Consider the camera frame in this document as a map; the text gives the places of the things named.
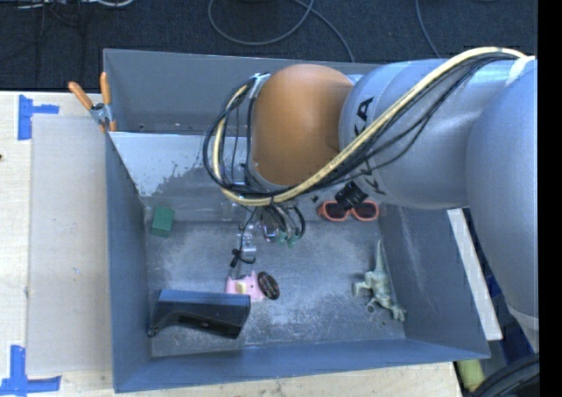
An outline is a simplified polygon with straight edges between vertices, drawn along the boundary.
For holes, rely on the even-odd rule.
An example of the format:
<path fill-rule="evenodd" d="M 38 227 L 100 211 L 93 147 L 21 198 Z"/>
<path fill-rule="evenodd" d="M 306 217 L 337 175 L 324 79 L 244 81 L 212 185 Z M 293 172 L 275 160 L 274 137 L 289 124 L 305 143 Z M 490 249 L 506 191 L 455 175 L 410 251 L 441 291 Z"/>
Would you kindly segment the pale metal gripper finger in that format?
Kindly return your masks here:
<path fill-rule="evenodd" d="M 256 244 L 252 234 L 240 235 L 236 259 L 235 278 L 241 279 L 250 276 L 256 261 Z"/>

